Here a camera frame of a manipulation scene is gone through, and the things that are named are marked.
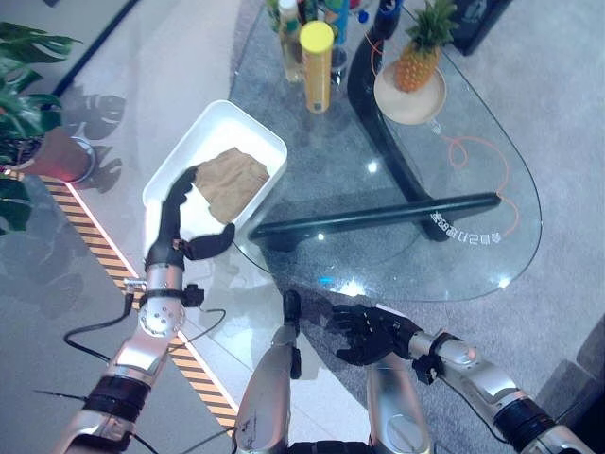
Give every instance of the yellow and black striped tape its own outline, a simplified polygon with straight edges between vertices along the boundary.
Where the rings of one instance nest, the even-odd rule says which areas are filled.
[[[49,177],[41,178],[65,216],[79,232],[84,243],[88,245],[99,263],[105,268],[105,271],[122,292],[126,291],[123,279],[133,277],[132,273],[112,248],[109,241],[96,228],[67,185]],[[138,301],[140,296],[141,293],[135,294],[135,301]],[[175,338],[170,343],[168,351],[172,360],[206,405],[208,411],[224,428],[232,428],[235,425],[236,410],[196,360],[188,345],[185,345],[180,338]]]

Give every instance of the brown towel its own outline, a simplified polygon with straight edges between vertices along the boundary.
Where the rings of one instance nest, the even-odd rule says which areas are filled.
[[[201,163],[196,188],[210,203],[210,213],[226,224],[242,212],[268,180],[267,167],[237,148]]]

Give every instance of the white tray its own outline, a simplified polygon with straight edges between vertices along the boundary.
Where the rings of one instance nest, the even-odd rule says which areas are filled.
[[[284,141],[229,101],[215,101],[206,107],[143,190],[146,208],[145,254],[157,238],[162,201],[172,183],[190,166],[216,158],[237,147],[267,166],[269,178],[260,191],[233,220],[238,230],[284,174],[287,147]],[[208,202],[193,187],[181,205],[181,236],[216,234],[223,224],[208,211]]]

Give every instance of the glass table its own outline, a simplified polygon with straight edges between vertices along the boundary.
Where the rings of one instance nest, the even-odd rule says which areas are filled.
[[[403,11],[385,43],[383,63],[396,60],[412,23]],[[369,28],[350,18],[349,61]],[[366,72],[372,63],[378,69],[377,60],[374,54],[367,58]],[[239,250],[278,279],[385,300],[471,299],[522,273],[542,229],[534,182],[496,118],[446,55],[440,70],[447,87],[442,110],[419,126],[385,120],[394,140],[385,154],[355,111],[346,80],[333,87],[326,113],[306,110],[303,85],[286,81],[278,38],[262,10],[230,99],[284,139],[287,169],[237,233]],[[419,216],[408,216],[419,204],[398,181],[393,166],[401,157],[432,200],[479,195],[489,206],[457,218],[429,203],[420,206]],[[356,222],[359,217],[366,221]],[[344,228],[332,228],[342,222]],[[302,235],[284,245],[292,225],[302,227]]]

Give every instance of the bottle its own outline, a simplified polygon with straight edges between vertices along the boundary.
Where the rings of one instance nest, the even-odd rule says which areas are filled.
[[[301,22],[296,0],[279,0],[280,43],[284,56],[285,78],[289,82],[303,79],[303,51],[299,41]]]
[[[298,0],[299,18],[304,26],[307,22],[318,20],[318,0]]]
[[[321,21],[308,22],[301,31],[306,108],[321,114],[330,106],[330,61],[334,32]]]
[[[344,43],[347,39],[347,20],[349,18],[349,0],[325,0],[325,22],[335,32],[332,50],[332,83],[340,85],[347,73],[347,52]]]

